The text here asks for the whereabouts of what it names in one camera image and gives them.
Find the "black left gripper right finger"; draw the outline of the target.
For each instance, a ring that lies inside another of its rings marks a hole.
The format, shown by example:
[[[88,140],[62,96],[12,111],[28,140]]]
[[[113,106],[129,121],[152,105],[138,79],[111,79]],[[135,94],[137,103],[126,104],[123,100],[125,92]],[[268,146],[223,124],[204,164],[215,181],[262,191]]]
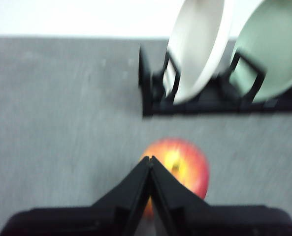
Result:
[[[265,205],[210,205],[182,185],[154,156],[152,199],[170,236],[292,236],[292,217]]]

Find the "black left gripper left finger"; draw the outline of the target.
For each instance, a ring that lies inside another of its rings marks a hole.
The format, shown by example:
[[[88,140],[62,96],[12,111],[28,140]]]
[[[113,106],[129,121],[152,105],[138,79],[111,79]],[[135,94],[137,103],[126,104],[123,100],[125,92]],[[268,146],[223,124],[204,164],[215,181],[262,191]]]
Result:
[[[149,193],[150,158],[144,157],[113,189],[89,206],[32,208],[12,215],[2,236],[132,236]]]

